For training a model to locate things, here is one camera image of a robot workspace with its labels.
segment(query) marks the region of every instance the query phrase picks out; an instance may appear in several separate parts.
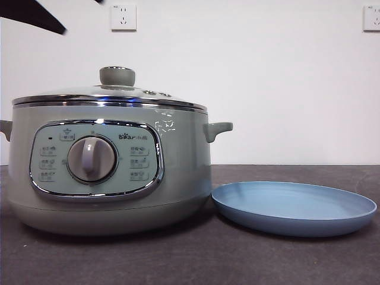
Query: side handle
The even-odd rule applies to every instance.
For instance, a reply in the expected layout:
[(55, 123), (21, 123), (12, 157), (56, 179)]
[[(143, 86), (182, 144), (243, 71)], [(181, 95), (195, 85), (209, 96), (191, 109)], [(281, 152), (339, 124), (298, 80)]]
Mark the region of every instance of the side handle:
[(12, 121), (0, 120), (0, 132), (5, 135), (7, 141), (11, 141)]
[(232, 131), (233, 124), (232, 123), (208, 123), (204, 126), (204, 131), (206, 134), (206, 141), (208, 143), (212, 143), (215, 141), (215, 137), (221, 132)]

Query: wall outlet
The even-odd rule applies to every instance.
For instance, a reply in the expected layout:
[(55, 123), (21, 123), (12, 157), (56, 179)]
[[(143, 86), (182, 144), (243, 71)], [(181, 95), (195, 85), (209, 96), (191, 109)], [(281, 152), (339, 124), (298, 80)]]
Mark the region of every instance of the wall outlet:
[(136, 30), (136, 5), (112, 5), (111, 6), (111, 30), (135, 31)]
[(380, 6), (365, 6), (363, 21), (363, 31), (380, 31)]

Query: plastic plate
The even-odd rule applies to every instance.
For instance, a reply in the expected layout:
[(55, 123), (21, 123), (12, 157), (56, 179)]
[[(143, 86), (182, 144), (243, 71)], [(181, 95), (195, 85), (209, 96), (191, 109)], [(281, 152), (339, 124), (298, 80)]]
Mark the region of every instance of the plastic plate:
[(287, 236), (338, 236), (371, 221), (376, 204), (359, 194), (291, 182), (238, 182), (211, 196), (228, 219), (255, 230)]

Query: control panel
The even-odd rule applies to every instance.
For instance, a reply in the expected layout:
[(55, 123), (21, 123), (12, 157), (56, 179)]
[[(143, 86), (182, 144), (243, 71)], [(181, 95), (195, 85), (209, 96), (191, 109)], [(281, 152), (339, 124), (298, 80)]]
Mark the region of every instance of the control panel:
[(160, 138), (143, 123), (103, 119), (53, 122), (34, 137), (30, 177), (45, 193), (126, 195), (152, 190), (162, 176)]

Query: lid rim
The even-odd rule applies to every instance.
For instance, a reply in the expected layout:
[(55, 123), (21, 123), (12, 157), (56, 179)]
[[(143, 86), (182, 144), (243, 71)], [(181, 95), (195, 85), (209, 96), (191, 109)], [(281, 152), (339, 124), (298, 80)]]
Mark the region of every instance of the lid rim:
[(185, 102), (185, 101), (133, 97), (133, 96), (107, 96), (104, 94), (92, 94), (92, 95), (54, 94), (54, 95), (27, 96), (27, 97), (19, 97), (12, 100), (12, 105), (16, 106), (16, 105), (25, 104), (25, 103), (66, 102), (66, 101), (144, 103), (144, 104), (155, 104), (155, 105), (182, 106), (182, 107), (189, 107), (193, 109), (207, 111), (207, 108), (203, 105)]

